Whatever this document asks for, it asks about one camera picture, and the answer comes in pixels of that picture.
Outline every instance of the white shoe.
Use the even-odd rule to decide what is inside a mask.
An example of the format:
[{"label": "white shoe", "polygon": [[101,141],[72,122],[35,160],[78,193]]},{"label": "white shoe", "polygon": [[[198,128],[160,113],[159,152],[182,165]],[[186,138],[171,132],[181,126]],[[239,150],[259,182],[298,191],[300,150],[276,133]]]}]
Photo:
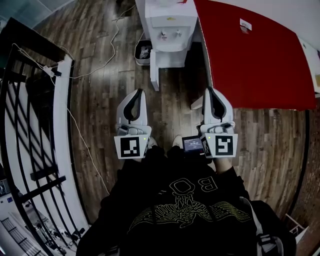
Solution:
[{"label": "white shoe", "polygon": [[150,136],[149,143],[148,143],[148,149],[151,149],[153,146],[158,146],[156,140]]},{"label": "white shoe", "polygon": [[181,135],[177,135],[175,136],[175,138],[173,139],[173,142],[172,142],[172,147],[174,146],[178,146],[180,149],[183,149],[184,148],[184,145],[182,143],[182,136]]}]

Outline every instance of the floor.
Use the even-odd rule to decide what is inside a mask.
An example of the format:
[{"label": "floor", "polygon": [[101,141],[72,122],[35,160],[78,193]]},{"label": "floor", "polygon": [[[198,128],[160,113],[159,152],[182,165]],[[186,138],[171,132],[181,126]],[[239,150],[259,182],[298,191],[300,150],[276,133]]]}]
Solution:
[{"label": "floor", "polygon": [[[74,76],[102,66],[113,54],[110,40],[116,32],[115,19],[134,4],[114,0],[77,0],[54,13],[36,30],[69,49],[75,59]],[[90,76],[74,79],[71,112],[90,148],[108,190],[117,181],[122,162],[114,145],[116,109],[134,89],[145,90],[148,121],[152,136],[168,150],[172,139],[181,134],[197,134],[201,110],[190,110],[206,86],[206,71],[201,47],[193,45],[185,68],[160,70],[160,91],[150,83],[148,67],[136,65],[134,50],[143,30],[138,11],[133,8],[118,21],[115,57]],[[252,200],[264,200],[283,218],[295,194],[301,172],[305,113],[293,110],[234,109],[239,134],[237,156],[232,163]],[[72,147],[76,175],[91,222],[107,195],[90,161],[88,152],[72,124]]]},{"label": "floor", "polygon": [[301,190],[291,216],[308,231],[297,247],[297,256],[310,255],[320,247],[320,99],[310,110],[309,154]]}]

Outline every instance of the black railing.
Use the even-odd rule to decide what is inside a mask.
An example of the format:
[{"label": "black railing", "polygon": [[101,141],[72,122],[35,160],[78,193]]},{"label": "black railing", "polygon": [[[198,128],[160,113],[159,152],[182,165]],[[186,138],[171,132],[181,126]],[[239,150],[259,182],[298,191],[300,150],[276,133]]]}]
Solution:
[{"label": "black railing", "polygon": [[[49,60],[56,62],[55,66],[57,65],[58,61],[63,60],[65,53],[56,45],[50,43],[43,37],[41,38],[41,40],[47,41],[45,42],[45,44],[42,44],[41,46],[37,44],[32,45],[32,42],[29,39],[27,41],[23,41],[20,38],[16,37],[16,35],[13,36],[11,33],[12,30],[19,31],[19,33],[23,31],[22,34],[25,36],[27,33],[26,28],[22,24],[17,24],[17,21],[15,20],[9,20],[6,28],[3,29],[0,37],[4,38],[3,33],[5,32],[5,40],[7,40],[11,45],[10,54],[8,56],[7,64],[3,72],[0,91],[0,147],[3,169],[9,188],[12,193],[12,197],[23,221],[25,222],[27,229],[31,232],[35,240],[38,242],[40,247],[48,256],[53,255],[49,250],[49,247],[53,250],[58,250],[60,254],[64,255],[66,254],[66,251],[63,249],[63,245],[59,245],[56,242],[56,239],[61,240],[64,246],[70,249],[73,245],[77,247],[77,240],[81,238],[81,233],[79,232],[78,228],[76,227],[75,221],[72,218],[72,215],[70,213],[65,199],[65,194],[61,186],[61,183],[66,180],[66,177],[59,175],[59,169],[56,163],[52,115],[53,98],[52,100],[44,102],[42,100],[41,104],[35,107],[33,106],[33,104],[38,103],[38,99],[43,99],[43,94],[41,94],[41,91],[37,91],[36,94],[32,94],[34,90],[27,90],[27,88],[33,88],[35,77],[37,77],[37,85],[39,83],[41,85],[40,88],[47,88],[47,90],[43,93],[49,92],[49,95],[52,97],[54,95],[55,86],[52,84],[51,78],[39,67],[38,64],[40,63],[37,64],[29,58],[25,57],[19,51],[19,48],[15,44],[19,45],[19,47],[27,47],[33,50],[34,52],[43,55]],[[36,37],[39,37],[39,35],[36,32],[32,30],[28,31],[30,33],[34,33],[32,35],[28,34],[28,37],[32,37],[35,34]],[[48,53],[44,50],[45,45],[49,47]],[[52,68],[52,71],[55,72],[57,76],[59,75],[59,73],[57,72],[57,68]],[[24,83],[24,86],[28,91],[26,95],[21,95],[22,83]],[[22,102],[20,101],[21,97],[27,98],[25,101],[27,102],[26,106],[24,106],[24,104],[22,104]],[[6,126],[9,125],[6,124],[6,115],[9,119],[10,125],[15,131],[15,137],[8,138],[6,136]],[[33,125],[31,125],[31,119],[36,119],[38,123],[37,130],[33,130],[34,127]],[[49,150],[48,147],[46,147],[45,150],[44,140],[46,140],[49,143]],[[20,169],[20,175],[23,181],[24,189],[26,191],[26,193],[23,195],[21,195],[15,189],[15,180],[12,175],[12,170],[8,157],[7,143],[12,144],[13,141],[15,141],[16,156]],[[21,154],[21,146],[28,153],[28,156],[30,158],[29,160],[31,162],[32,170],[31,173],[30,170],[25,170],[24,160]],[[30,189],[30,179],[28,178],[28,183],[26,175],[30,175],[30,179],[34,181],[36,184],[36,189]],[[57,195],[55,195],[54,193],[54,188],[56,188],[59,191],[59,198],[56,198]],[[46,191],[49,191],[50,193],[50,197],[52,200],[50,202],[47,202],[45,199],[44,192]],[[34,198],[36,196],[40,196],[41,202],[46,212],[40,213],[38,211],[34,202]],[[70,226],[68,228],[66,221],[64,220],[61,204],[59,204],[59,207],[57,200],[62,202],[64,205],[65,212],[67,213],[67,215],[65,215],[64,217],[70,220],[70,223],[74,228],[73,233],[70,232]],[[24,203],[26,202],[30,202],[30,204],[32,205],[35,215],[37,216],[37,221],[45,233],[46,242],[44,242],[37,233],[37,227],[35,223],[29,219],[29,216],[24,208]],[[53,203],[57,215],[65,230],[64,232],[60,232],[62,227],[57,226],[55,219],[50,211],[50,208],[48,207],[48,203],[50,203],[50,205],[52,205]],[[41,217],[42,214],[48,217],[52,224],[52,227],[47,227],[47,224],[43,221]],[[27,246],[28,242],[27,239],[24,239],[24,237],[22,238],[21,236],[15,236],[15,238],[19,238],[17,242],[19,246]],[[40,255],[40,252],[35,252],[35,254],[32,255]]]},{"label": "black railing", "polygon": [[9,218],[1,220],[2,225],[8,231],[13,240],[20,246],[20,248],[28,255],[28,256],[45,256],[45,254],[37,249],[28,238],[24,237],[19,229],[12,224]]}]

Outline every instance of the foot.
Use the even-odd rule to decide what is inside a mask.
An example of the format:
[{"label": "foot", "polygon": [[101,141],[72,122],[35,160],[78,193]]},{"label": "foot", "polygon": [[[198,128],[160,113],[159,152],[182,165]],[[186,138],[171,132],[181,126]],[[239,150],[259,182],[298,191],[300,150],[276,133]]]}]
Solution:
[{"label": "foot", "polygon": [[177,135],[173,139],[172,147],[174,147],[174,146],[178,146],[180,149],[184,148],[184,145],[182,144],[182,136],[181,135]]},{"label": "foot", "polygon": [[148,143],[148,149],[152,149],[153,146],[158,146],[156,140],[150,136],[149,143]]}]

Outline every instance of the white cable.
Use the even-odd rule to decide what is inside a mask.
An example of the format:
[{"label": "white cable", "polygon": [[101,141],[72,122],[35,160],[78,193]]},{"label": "white cable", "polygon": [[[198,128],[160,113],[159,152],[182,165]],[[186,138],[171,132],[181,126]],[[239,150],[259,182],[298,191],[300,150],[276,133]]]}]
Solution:
[{"label": "white cable", "polygon": [[[112,49],[113,49],[113,55],[112,55],[112,57],[111,57],[103,66],[96,68],[95,70],[93,70],[92,72],[90,72],[90,73],[88,73],[88,74],[83,74],[83,75],[79,75],[79,76],[76,76],[76,77],[71,77],[71,76],[70,76],[69,78],[71,78],[71,79],[77,79],[77,78],[89,76],[89,75],[91,75],[92,73],[96,72],[97,70],[103,69],[103,68],[115,57],[115,55],[116,55],[116,50],[115,50],[115,47],[114,47],[114,45],[113,45],[112,42],[113,42],[113,40],[115,39],[115,37],[118,35],[118,33],[119,33],[119,31],[120,31],[117,22],[118,22],[118,20],[122,17],[123,14],[125,14],[125,13],[128,12],[128,11],[130,11],[130,10],[131,10],[132,8],[134,8],[135,6],[136,6],[136,5],[133,5],[131,8],[129,8],[128,10],[125,10],[123,13],[121,13],[121,15],[120,15],[120,16],[116,19],[116,21],[115,21],[115,26],[116,26],[117,31],[116,31],[116,33],[114,34],[114,36],[112,37],[112,39],[111,39],[111,41],[110,41],[110,44],[111,44]],[[144,35],[144,32],[141,34],[141,36],[140,36],[140,38],[139,38],[139,40],[138,40],[138,42],[136,43],[135,46],[138,45],[138,43],[139,43],[139,41],[141,40],[141,38],[142,38],[143,35]],[[30,57],[29,54],[28,54],[25,50],[21,49],[21,48],[20,48],[17,44],[15,44],[15,43],[13,43],[12,45],[15,45],[16,47],[18,47],[19,51],[20,51],[23,55],[25,55],[27,58],[29,58],[30,60],[32,60],[33,62],[35,62],[35,63],[39,66],[39,68],[40,68],[41,70],[43,70],[44,72],[46,72],[46,71],[44,70],[44,67],[41,66],[40,64],[38,64],[38,62],[36,62],[32,57]],[[63,46],[61,46],[61,45],[58,46],[58,47],[65,49],[65,50],[68,52],[68,54],[71,56],[71,58],[74,59],[73,56],[70,54],[70,52],[69,52],[65,47],[63,47]],[[52,77],[51,77],[51,76],[49,76],[49,77],[50,77],[50,79],[51,79],[52,84],[53,84],[54,86],[56,86],[55,83],[54,83],[54,81],[52,80]],[[105,190],[106,190],[107,193],[110,195],[110,193],[109,193],[109,191],[108,191],[108,189],[107,189],[107,186],[106,186],[106,184],[105,184],[105,182],[104,182],[104,179],[102,178],[100,172],[98,171],[98,168],[96,167],[96,165],[95,165],[95,163],[94,163],[94,160],[93,160],[93,158],[92,158],[92,156],[91,156],[89,147],[88,147],[85,139],[84,139],[84,138],[82,137],[82,135],[81,135],[81,132],[80,132],[80,129],[79,129],[79,127],[78,127],[78,124],[77,124],[76,119],[75,119],[74,116],[71,114],[71,111],[68,109],[67,106],[66,106],[66,109],[67,109],[67,111],[69,112],[70,116],[72,117],[72,119],[73,119],[73,121],[74,121],[74,123],[75,123],[75,126],[76,126],[76,128],[77,128],[77,130],[78,130],[78,132],[79,132],[79,135],[80,135],[80,137],[81,137],[81,139],[82,139],[82,141],[83,141],[83,143],[84,143],[84,145],[85,145],[85,147],[86,147],[86,149],[87,149],[87,151],[88,151],[88,153],[89,153],[89,156],[90,156],[90,158],[91,158],[92,164],[93,164],[96,172],[98,173],[99,177],[101,178],[101,181],[102,181],[102,183],[103,183],[103,185],[104,185],[104,187],[105,187]]]},{"label": "white cable", "polygon": [[[44,72],[46,72],[45,69],[44,69],[44,67],[41,66],[40,64],[38,64],[32,57],[30,57],[29,54],[28,54],[25,50],[21,49],[16,43],[13,43],[12,45],[15,45],[15,46],[19,49],[19,51],[20,51],[24,56],[26,56],[27,58],[29,58],[30,60],[32,60],[33,62],[35,62],[41,70],[43,70]],[[54,86],[56,86],[55,83],[54,83],[54,81],[52,80],[52,77],[51,77],[51,76],[49,76],[49,77],[50,77],[50,80],[51,80],[52,84],[53,84]],[[71,111],[68,109],[67,105],[66,105],[66,110],[69,112],[70,116],[72,117],[72,119],[73,119],[73,121],[74,121],[74,124],[75,124],[75,126],[76,126],[76,128],[77,128],[77,130],[78,130],[78,132],[79,132],[79,135],[80,135],[80,137],[81,137],[81,139],[82,139],[82,141],[83,141],[83,143],[84,143],[84,145],[85,145],[85,147],[86,147],[86,149],[87,149],[87,151],[88,151],[88,153],[89,153],[89,156],[90,156],[90,158],[91,158],[92,164],[93,164],[96,172],[98,173],[99,177],[101,178],[101,181],[102,181],[102,183],[103,183],[103,185],[104,185],[104,188],[105,188],[106,192],[110,195],[110,193],[109,193],[109,191],[108,191],[108,189],[107,189],[107,186],[106,186],[106,184],[105,184],[105,182],[104,182],[104,179],[102,178],[102,176],[101,176],[101,174],[100,174],[97,166],[95,165],[95,162],[94,162],[94,160],[93,160],[93,158],[92,158],[92,155],[91,155],[91,153],[90,153],[89,147],[88,147],[85,139],[84,139],[84,138],[82,137],[82,135],[81,135],[81,131],[80,131],[80,129],[79,129],[79,126],[78,126],[78,124],[77,124],[77,121],[76,121],[75,117],[71,114]]]},{"label": "white cable", "polygon": [[139,40],[138,40],[138,42],[136,42],[135,47],[137,47],[137,45],[139,44],[139,42],[140,42],[142,36],[144,35],[144,33],[145,33],[145,32],[143,31],[142,34],[141,34],[141,36],[140,36],[140,38],[139,38]]},{"label": "white cable", "polygon": [[67,48],[65,48],[65,47],[62,46],[62,45],[57,45],[53,40],[51,40],[51,39],[48,38],[48,37],[45,37],[45,36],[43,36],[43,35],[41,35],[41,34],[39,34],[39,35],[42,36],[43,38],[47,39],[47,40],[50,41],[51,43],[55,44],[55,45],[58,46],[59,48],[65,49],[66,52],[70,55],[71,59],[73,59],[73,60],[75,59],[75,58],[72,56],[72,54],[68,51]]},{"label": "white cable", "polygon": [[112,39],[111,39],[111,41],[110,41],[110,44],[111,44],[112,49],[113,49],[113,55],[112,55],[112,57],[111,57],[110,59],[108,59],[108,61],[107,61],[103,66],[96,68],[96,69],[93,70],[92,72],[90,72],[90,73],[88,73],[88,74],[82,74],[82,75],[79,75],[79,76],[76,76],[76,77],[71,77],[71,76],[70,76],[71,79],[76,79],[76,78],[81,78],[81,77],[89,76],[89,75],[91,75],[92,73],[96,72],[97,70],[103,69],[103,68],[114,58],[114,56],[116,55],[116,50],[115,50],[115,47],[114,47],[112,41],[115,39],[115,37],[118,35],[118,33],[119,33],[119,31],[120,31],[117,22],[118,22],[118,20],[121,18],[122,15],[124,15],[126,12],[130,11],[130,10],[131,10],[133,7],[135,7],[135,6],[136,6],[136,5],[132,6],[132,7],[129,8],[128,10],[125,10],[123,13],[121,13],[121,15],[120,15],[120,16],[116,19],[116,21],[115,21],[115,26],[116,26],[116,30],[117,30],[117,31],[116,31],[116,33],[114,34],[114,36],[112,37]]}]

